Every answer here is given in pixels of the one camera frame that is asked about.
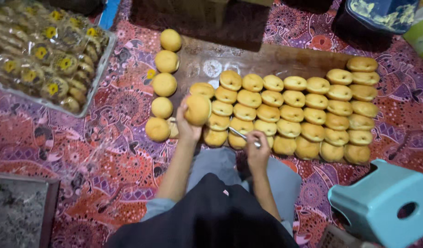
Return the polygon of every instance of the patterned carpet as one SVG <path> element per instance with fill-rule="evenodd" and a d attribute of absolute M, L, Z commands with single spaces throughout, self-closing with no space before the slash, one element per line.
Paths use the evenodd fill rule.
<path fill-rule="evenodd" d="M 423 61 L 399 36 L 382 53 L 363 52 L 331 30 L 339 7 L 324 14 L 299 11 L 275 0 L 263 41 L 299 48 L 375 58 L 381 109 L 372 130 L 371 158 L 423 172 Z M 113 30 L 118 44 L 90 112 L 76 119 L 0 92 L 0 172 L 60 178 L 51 246 L 101 247 L 122 224 L 146 212 L 176 147 L 150 141 L 143 129 L 153 93 L 158 22 L 147 27 L 129 21 L 130 0 L 119 6 Z M 328 189 L 348 185 L 369 167 L 280 158 L 303 178 L 296 203 L 294 237 L 315 248 L 325 226 L 338 223 Z M 423 247 L 423 239 L 415 246 Z"/>

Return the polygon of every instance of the metal tray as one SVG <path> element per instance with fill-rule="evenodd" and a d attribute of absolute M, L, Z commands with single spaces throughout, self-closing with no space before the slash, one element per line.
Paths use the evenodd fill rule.
<path fill-rule="evenodd" d="M 1 83 L 0 83 L 0 90 L 21 96 L 23 98 L 29 99 L 33 102 L 39 103 L 39 104 L 46 106 L 48 108 L 51 108 L 53 110 L 58 110 L 58 111 L 61 111 L 61 112 L 66 113 L 68 115 L 72 115 L 72 116 L 77 117 L 77 118 L 82 118 L 82 117 L 86 116 L 87 109 L 89 108 L 89 105 L 92 103 L 94 95 L 98 90 L 99 83 L 102 80 L 101 77 L 103 76 L 104 71 L 107 68 L 107 64 L 109 63 L 109 57 L 110 57 L 110 55 L 112 54 L 112 52 L 115 48 L 115 44 L 117 43 L 117 36 L 114 33 L 110 32 L 110 31 L 105 31 L 105 32 L 109 36 L 109 43 L 107 44 L 107 47 L 105 48 L 104 53 L 103 53 L 103 55 L 101 56 L 101 58 L 98 62 L 95 77 L 92 81 L 91 87 L 88 89 L 88 92 L 87 92 L 86 103 L 83 105 L 80 113 L 71 113 L 71 112 L 63 109 L 59 105 L 52 103 L 49 100 L 29 96 L 29 95 L 23 93 L 20 90 L 9 88 L 9 87 L 1 84 Z"/>

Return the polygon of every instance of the gray pants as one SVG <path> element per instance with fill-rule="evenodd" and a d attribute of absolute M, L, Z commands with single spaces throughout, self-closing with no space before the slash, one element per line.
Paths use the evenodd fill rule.
<path fill-rule="evenodd" d="M 228 147 L 201 150 L 193 158 L 187 192 L 207 173 L 215 174 L 226 185 L 240 184 L 249 191 L 249 183 L 241 181 L 238 172 L 234 169 L 235 164 L 236 153 Z M 271 157 L 268 161 L 267 176 L 281 219 L 292 225 L 294 203 L 300 193 L 302 178 L 290 167 Z"/>

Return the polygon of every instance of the bun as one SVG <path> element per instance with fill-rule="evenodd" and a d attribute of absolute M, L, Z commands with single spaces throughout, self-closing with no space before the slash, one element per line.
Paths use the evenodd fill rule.
<path fill-rule="evenodd" d="M 156 142 L 161 142 L 169 138 L 169 124 L 164 119 L 150 117 L 144 127 L 147 136 Z"/>
<path fill-rule="evenodd" d="M 370 102 L 351 101 L 351 105 L 354 114 L 362 115 L 368 118 L 374 118 L 380 111 L 376 105 Z"/>
<path fill-rule="evenodd" d="M 329 99 L 339 101 L 349 101 L 352 98 L 351 89 L 348 86 L 333 84 L 329 87 L 328 93 L 326 93 Z"/>
<path fill-rule="evenodd" d="M 185 119 L 194 126 L 202 126 L 212 114 L 212 102 L 203 95 L 191 95 L 186 100 Z"/>
<path fill-rule="evenodd" d="M 283 87 L 287 90 L 304 90 L 306 89 L 306 80 L 298 76 L 287 77 L 283 80 Z"/>
<path fill-rule="evenodd" d="M 377 70 L 378 63 L 373 58 L 354 57 L 348 60 L 347 67 L 351 71 L 373 72 Z"/>
<path fill-rule="evenodd" d="M 293 155 L 296 150 L 296 140 L 294 138 L 285 138 L 280 135 L 274 137 L 273 150 L 281 155 Z"/>
<path fill-rule="evenodd" d="M 242 121 L 238 118 L 232 118 L 230 121 L 230 127 L 234 128 L 236 131 L 242 134 L 247 134 L 254 129 L 253 122 L 251 121 Z"/>
<path fill-rule="evenodd" d="M 219 100 L 214 100 L 211 103 L 211 111 L 215 115 L 219 116 L 230 116 L 233 113 L 233 106 L 228 103 L 223 103 Z"/>
<path fill-rule="evenodd" d="M 355 146 L 346 144 L 343 150 L 343 156 L 352 164 L 363 164 L 369 161 L 371 151 L 368 146 Z"/>
<path fill-rule="evenodd" d="M 214 88 L 209 83 L 197 82 L 190 86 L 190 94 L 200 94 L 210 99 L 214 96 Z"/>
<path fill-rule="evenodd" d="M 233 114 L 240 120 L 252 121 L 256 118 L 256 110 L 240 103 L 233 107 Z"/>
<path fill-rule="evenodd" d="M 179 67 L 178 55 L 168 50 L 162 50 L 157 53 L 154 61 L 159 72 L 172 73 L 178 70 Z"/>
<path fill-rule="evenodd" d="M 296 156 L 303 160 L 311 160 L 319 155 L 320 142 L 311 142 L 308 139 L 298 136 L 296 138 Z"/>
<path fill-rule="evenodd" d="M 280 116 L 286 121 L 301 122 L 303 121 L 304 115 L 301 108 L 295 108 L 288 105 L 282 105 L 279 109 Z"/>
<path fill-rule="evenodd" d="M 376 72 L 353 72 L 352 73 L 352 82 L 373 86 L 380 81 L 380 76 Z"/>
<path fill-rule="evenodd" d="M 162 31 L 159 41 L 165 50 L 172 52 L 178 51 L 182 45 L 181 36 L 173 29 Z"/>
<path fill-rule="evenodd" d="M 280 107 L 283 104 L 282 94 L 276 91 L 265 90 L 260 94 L 262 102 L 271 107 Z"/>
<path fill-rule="evenodd" d="M 210 147 L 220 147 L 227 140 L 228 132 L 225 131 L 214 131 L 208 127 L 204 128 L 203 138 L 204 142 Z"/>
<path fill-rule="evenodd" d="M 349 88 L 352 97 L 359 101 L 372 101 L 377 96 L 377 90 L 372 86 L 353 84 Z"/>
<path fill-rule="evenodd" d="M 325 127 L 325 142 L 340 147 L 348 143 L 349 135 L 346 131 L 336 131 Z"/>
<path fill-rule="evenodd" d="M 256 120 L 254 122 L 254 129 L 264 132 L 266 136 L 273 136 L 276 134 L 277 126 L 276 123 L 269 123 L 262 120 Z"/>
<path fill-rule="evenodd" d="M 300 134 L 300 123 L 280 119 L 277 123 L 277 132 L 286 138 L 295 138 Z"/>
<path fill-rule="evenodd" d="M 348 129 L 349 121 L 347 117 L 327 113 L 325 126 L 332 130 L 343 131 Z"/>
<path fill-rule="evenodd" d="M 291 107 L 302 108 L 305 105 L 305 95 L 300 91 L 286 90 L 282 96 L 285 103 Z"/>
<path fill-rule="evenodd" d="M 306 121 L 315 124 L 315 125 L 323 125 L 326 120 L 326 113 L 323 110 L 315 110 L 312 108 L 304 108 L 303 109 L 303 116 Z"/>
<path fill-rule="evenodd" d="M 268 146 L 270 147 L 270 149 L 273 148 L 273 144 L 274 144 L 274 138 L 273 136 L 267 136 L 267 142 L 268 142 Z"/>
<path fill-rule="evenodd" d="M 329 91 L 329 82 L 323 78 L 309 78 L 306 80 L 306 91 L 309 93 L 325 95 Z"/>
<path fill-rule="evenodd" d="M 350 115 L 348 117 L 348 120 L 350 123 L 349 128 L 352 130 L 369 131 L 375 126 L 375 122 L 373 119 L 358 114 Z"/>
<path fill-rule="evenodd" d="M 327 110 L 335 115 L 350 116 L 352 105 L 348 101 L 329 100 Z"/>
<path fill-rule="evenodd" d="M 151 85 L 157 95 L 169 97 L 175 93 L 177 82 L 175 77 L 170 73 L 159 73 L 153 78 Z"/>
<path fill-rule="evenodd" d="M 216 99 L 220 100 L 223 103 L 233 104 L 237 98 L 237 92 L 232 90 L 227 90 L 226 88 L 219 86 L 214 93 Z"/>
<path fill-rule="evenodd" d="M 221 86 L 227 90 L 238 91 L 242 86 L 241 76 L 233 70 L 225 70 L 219 77 Z"/>
<path fill-rule="evenodd" d="M 248 74 L 242 79 L 242 87 L 251 92 L 259 92 L 264 87 L 264 80 L 256 74 Z"/>
<path fill-rule="evenodd" d="M 168 98 L 158 97 L 153 100 L 151 110 L 156 117 L 165 119 L 172 115 L 173 105 Z"/>
<path fill-rule="evenodd" d="M 322 142 L 320 145 L 320 156 L 327 162 L 339 162 L 343 158 L 343 147 L 336 147 Z"/>
<path fill-rule="evenodd" d="M 300 135 L 313 142 L 320 142 L 325 138 L 325 130 L 322 126 L 314 125 L 308 122 L 300 124 Z"/>
<path fill-rule="evenodd" d="M 259 93 L 254 93 L 248 90 L 240 90 L 237 93 L 237 102 L 247 107 L 257 109 L 262 103 L 262 98 Z"/>
<path fill-rule="evenodd" d="M 242 137 L 234 134 L 233 132 L 228 133 L 228 143 L 235 150 L 244 149 L 245 145 L 247 144 L 247 142 Z"/>
<path fill-rule="evenodd" d="M 348 135 L 349 142 L 357 146 L 366 146 L 373 141 L 373 134 L 370 131 L 349 130 Z"/>
<path fill-rule="evenodd" d="M 206 125 L 214 131 L 224 131 L 227 130 L 228 125 L 230 125 L 230 118 L 227 116 L 219 116 L 211 114 L 209 120 L 206 122 Z"/>
<path fill-rule="evenodd" d="M 261 104 L 256 110 L 256 115 L 259 119 L 266 122 L 276 122 L 280 118 L 279 109 L 276 107 L 270 107 L 265 104 Z"/>
<path fill-rule="evenodd" d="M 283 81 L 282 79 L 274 75 L 265 76 L 264 88 L 272 91 L 281 92 L 283 90 Z"/>
<path fill-rule="evenodd" d="M 326 74 L 331 84 L 348 85 L 352 82 L 352 74 L 347 70 L 332 69 Z"/>
<path fill-rule="evenodd" d="M 305 105 L 313 109 L 324 110 L 328 106 L 328 99 L 323 95 L 309 93 L 305 95 Z"/>

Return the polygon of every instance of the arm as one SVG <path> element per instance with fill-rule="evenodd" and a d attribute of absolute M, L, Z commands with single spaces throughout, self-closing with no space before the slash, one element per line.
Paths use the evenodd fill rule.
<path fill-rule="evenodd" d="M 193 152 L 201 137 L 202 130 L 202 127 L 191 126 L 184 119 L 184 112 L 186 110 L 187 105 L 183 101 L 176 113 L 176 122 L 179 131 L 178 144 L 169 168 L 165 172 L 163 181 L 156 193 L 156 198 L 168 198 L 174 202 L 178 202 L 186 193 Z"/>
<path fill-rule="evenodd" d="M 260 141 L 260 149 L 254 146 L 255 140 Z M 248 166 L 253 176 L 254 195 L 265 211 L 269 212 L 278 221 L 281 221 L 267 177 L 267 163 L 270 153 L 267 137 L 265 137 L 263 132 L 253 131 L 247 134 Z"/>

